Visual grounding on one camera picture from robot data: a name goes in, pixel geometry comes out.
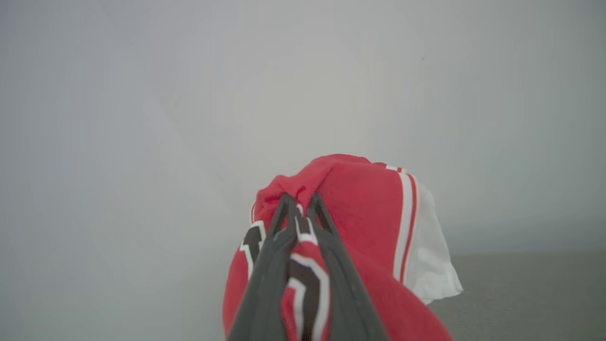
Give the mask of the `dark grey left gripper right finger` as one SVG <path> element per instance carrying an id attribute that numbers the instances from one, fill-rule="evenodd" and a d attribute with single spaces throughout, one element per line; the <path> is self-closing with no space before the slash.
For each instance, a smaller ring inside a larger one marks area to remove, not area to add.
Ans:
<path id="1" fill-rule="evenodd" d="M 320 194 L 312 195 L 307 216 L 312 220 L 330 277 L 329 341 L 388 341 L 381 318 Z"/>

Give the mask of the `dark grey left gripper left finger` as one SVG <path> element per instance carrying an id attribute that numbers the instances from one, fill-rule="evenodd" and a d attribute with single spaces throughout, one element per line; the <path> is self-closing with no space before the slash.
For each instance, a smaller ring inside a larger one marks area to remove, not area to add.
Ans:
<path id="1" fill-rule="evenodd" d="M 230 328 L 229 341 L 288 340 L 281 299 L 288 282 L 290 254 L 296 244 L 296 214 L 295 199 L 283 194 Z"/>

